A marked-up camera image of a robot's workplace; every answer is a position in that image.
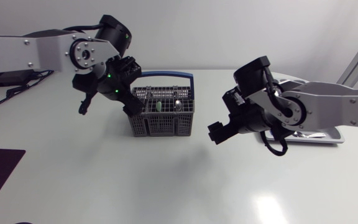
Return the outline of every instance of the gray plastic basket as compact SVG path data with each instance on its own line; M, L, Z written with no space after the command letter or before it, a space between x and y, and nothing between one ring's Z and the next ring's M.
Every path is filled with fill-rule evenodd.
M190 79L190 86L135 87L132 94L145 105L140 115L128 117L135 137L190 136L195 110L193 75L184 72L144 72L142 77L171 76ZM175 101L182 109L177 111ZM161 102L161 111L157 111Z

